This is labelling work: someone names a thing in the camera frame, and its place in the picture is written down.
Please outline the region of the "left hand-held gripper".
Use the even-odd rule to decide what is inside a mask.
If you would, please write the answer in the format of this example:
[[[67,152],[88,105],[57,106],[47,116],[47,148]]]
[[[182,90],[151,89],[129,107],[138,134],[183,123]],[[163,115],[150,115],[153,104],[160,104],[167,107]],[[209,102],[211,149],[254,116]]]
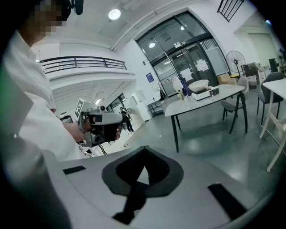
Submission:
[[[78,100],[75,115],[81,131],[85,119],[89,119],[92,124],[92,130],[85,133],[86,140],[79,142],[87,148],[115,141],[116,128],[119,124],[123,125],[123,114],[106,112],[104,106],[98,106],[82,98]]]

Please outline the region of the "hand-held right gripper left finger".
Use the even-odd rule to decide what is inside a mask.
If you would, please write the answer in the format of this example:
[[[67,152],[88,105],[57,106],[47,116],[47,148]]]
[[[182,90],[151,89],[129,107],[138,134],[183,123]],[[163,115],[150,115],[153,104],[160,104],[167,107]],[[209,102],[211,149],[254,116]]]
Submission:
[[[143,168],[145,147],[139,147],[107,164],[102,170],[102,180],[116,195],[128,196]]]

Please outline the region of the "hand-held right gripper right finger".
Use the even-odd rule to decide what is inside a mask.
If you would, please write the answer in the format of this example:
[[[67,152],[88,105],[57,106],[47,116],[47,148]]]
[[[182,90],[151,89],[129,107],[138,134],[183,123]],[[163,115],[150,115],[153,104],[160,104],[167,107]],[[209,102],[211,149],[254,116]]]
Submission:
[[[146,197],[168,196],[184,177],[184,170],[176,160],[149,146],[144,147],[144,166],[149,181],[149,187],[145,190]]]

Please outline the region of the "white induction cooktop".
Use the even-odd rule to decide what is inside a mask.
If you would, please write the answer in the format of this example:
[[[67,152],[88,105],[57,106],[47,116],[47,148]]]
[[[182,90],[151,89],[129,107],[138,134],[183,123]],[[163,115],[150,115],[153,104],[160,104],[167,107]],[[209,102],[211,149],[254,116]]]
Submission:
[[[194,93],[192,93],[192,96],[196,101],[200,101],[202,99],[205,99],[205,98],[208,98],[211,96],[215,96],[219,93],[220,93],[220,91],[219,91],[218,87],[211,87],[210,89],[204,89],[204,90],[199,91],[199,92],[194,92]]]

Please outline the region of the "cream frying pan wooden handle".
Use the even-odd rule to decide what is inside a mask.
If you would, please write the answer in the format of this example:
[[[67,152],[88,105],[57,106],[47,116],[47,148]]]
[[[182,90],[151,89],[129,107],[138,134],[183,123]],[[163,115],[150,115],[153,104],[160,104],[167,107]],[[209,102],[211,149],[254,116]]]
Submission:
[[[208,80],[198,80],[190,84],[188,88],[193,92],[199,92],[208,89],[209,88],[208,84],[209,84]]]

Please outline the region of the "person's left forearm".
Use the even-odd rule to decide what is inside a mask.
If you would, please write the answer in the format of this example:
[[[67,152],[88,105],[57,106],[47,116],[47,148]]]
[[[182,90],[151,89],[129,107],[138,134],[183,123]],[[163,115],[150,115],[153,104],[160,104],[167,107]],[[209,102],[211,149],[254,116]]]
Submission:
[[[75,142],[85,141],[85,134],[79,129],[76,123],[63,123],[63,126],[71,134]]]

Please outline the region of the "person's left hand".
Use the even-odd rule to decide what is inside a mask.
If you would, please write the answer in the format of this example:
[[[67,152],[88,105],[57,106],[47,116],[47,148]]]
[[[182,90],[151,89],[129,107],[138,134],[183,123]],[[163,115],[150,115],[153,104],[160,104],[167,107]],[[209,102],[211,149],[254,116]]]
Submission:
[[[85,138],[85,133],[87,131],[90,131],[92,130],[92,124],[90,123],[89,119],[85,119],[83,121],[83,130],[81,131],[81,134],[80,134],[80,137],[79,137],[79,141],[84,141],[86,140]],[[114,137],[114,140],[118,140],[120,138],[120,135],[121,135],[121,132],[122,132],[122,124],[119,124],[116,128],[116,135]]]

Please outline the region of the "metal shelf rack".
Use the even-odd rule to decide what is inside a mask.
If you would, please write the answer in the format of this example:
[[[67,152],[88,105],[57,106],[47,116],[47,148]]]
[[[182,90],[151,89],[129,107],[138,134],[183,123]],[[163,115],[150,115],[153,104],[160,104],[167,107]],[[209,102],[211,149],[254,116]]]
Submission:
[[[161,115],[164,113],[161,107],[161,101],[156,101],[148,105],[148,108],[152,114],[152,116]]]

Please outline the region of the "long black balcony railing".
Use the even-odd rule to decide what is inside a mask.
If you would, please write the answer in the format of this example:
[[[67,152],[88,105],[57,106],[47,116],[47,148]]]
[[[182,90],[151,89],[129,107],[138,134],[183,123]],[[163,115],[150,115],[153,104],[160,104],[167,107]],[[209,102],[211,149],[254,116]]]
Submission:
[[[124,61],[95,56],[62,56],[36,60],[36,62],[41,65],[46,74],[81,68],[114,68],[127,70]]]

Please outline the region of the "marble dining table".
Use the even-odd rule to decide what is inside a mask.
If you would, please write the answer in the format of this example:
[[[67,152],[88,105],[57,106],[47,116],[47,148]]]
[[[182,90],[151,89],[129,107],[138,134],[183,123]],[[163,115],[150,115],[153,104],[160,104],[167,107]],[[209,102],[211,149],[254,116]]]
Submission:
[[[177,137],[176,121],[178,120],[177,116],[203,108],[205,106],[211,105],[213,103],[219,102],[221,100],[227,99],[231,96],[237,96],[235,115],[237,115],[239,101],[242,103],[243,113],[244,113],[244,123],[245,123],[245,132],[248,132],[248,116],[247,108],[245,103],[245,96],[243,93],[243,86],[239,85],[219,85],[219,94],[204,98],[200,101],[196,101],[193,96],[186,97],[184,100],[178,100],[167,105],[165,110],[165,117],[169,117],[172,122],[172,129],[174,134],[176,152],[179,152],[179,144]]]

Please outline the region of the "light grey chair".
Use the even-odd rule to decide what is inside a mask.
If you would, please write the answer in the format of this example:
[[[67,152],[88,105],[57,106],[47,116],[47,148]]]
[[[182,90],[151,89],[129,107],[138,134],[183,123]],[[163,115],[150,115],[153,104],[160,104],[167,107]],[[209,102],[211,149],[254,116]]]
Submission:
[[[244,123],[245,123],[245,133],[248,132],[248,115],[247,115],[247,108],[246,108],[246,100],[248,99],[249,95],[249,82],[248,78],[243,76],[241,77],[238,82],[238,86],[243,86],[244,89],[237,94],[237,98],[228,98],[221,101],[221,105],[223,106],[223,119],[225,116],[227,116],[227,113],[233,113],[234,112],[234,118],[231,124],[231,129],[229,131],[229,134],[232,133],[236,118],[238,117],[237,111],[239,109],[243,110],[244,113]]]

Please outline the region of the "round ceiling lamp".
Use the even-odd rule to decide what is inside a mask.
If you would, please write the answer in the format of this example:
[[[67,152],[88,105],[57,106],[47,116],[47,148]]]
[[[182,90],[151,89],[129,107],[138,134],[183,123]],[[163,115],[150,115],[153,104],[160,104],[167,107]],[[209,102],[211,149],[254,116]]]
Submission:
[[[119,9],[112,9],[108,14],[110,20],[117,20],[120,16],[121,11]]]

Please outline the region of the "black standing fan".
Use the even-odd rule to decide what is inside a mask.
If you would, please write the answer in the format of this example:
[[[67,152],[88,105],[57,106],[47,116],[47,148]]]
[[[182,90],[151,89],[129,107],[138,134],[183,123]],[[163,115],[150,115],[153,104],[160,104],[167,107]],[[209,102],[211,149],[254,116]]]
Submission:
[[[237,73],[241,77],[243,72],[242,65],[246,64],[244,56],[239,51],[230,51],[226,56],[226,61],[230,71]]]

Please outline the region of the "white table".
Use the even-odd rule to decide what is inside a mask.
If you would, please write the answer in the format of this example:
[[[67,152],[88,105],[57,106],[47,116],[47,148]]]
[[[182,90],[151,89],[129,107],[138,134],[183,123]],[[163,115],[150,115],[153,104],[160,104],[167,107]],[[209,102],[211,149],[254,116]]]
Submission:
[[[274,123],[275,127],[278,129],[278,132],[282,135],[282,141],[281,143],[278,144],[279,148],[274,158],[272,159],[272,161],[267,167],[267,172],[270,172],[274,164],[278,160],[279,156],[283,153],[283,148],[286,144],[286,119],[278,120],[276,116],[274,116],[272,113],[273,98],[275,94],[279,95],[280,97],[286,100],[286,79],[266,82],[266,83],[263,83],[262,85],[265,86],[265,88],[270,90],[270,101],[269,101],[270,103],[269,103],[268,112],[266,115],[266,121],[263,126],[262,132],[260,134],[260,139],[262,139],[265,132],[268,131],[267,126],[270,120]]]

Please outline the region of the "short black railing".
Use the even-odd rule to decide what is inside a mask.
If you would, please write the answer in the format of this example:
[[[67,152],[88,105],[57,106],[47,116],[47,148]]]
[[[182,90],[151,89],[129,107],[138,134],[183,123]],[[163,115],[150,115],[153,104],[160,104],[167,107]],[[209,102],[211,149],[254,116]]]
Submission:
[[[227,22],[234,17],[244,0],[221,0],[217,13],[221,14]]]

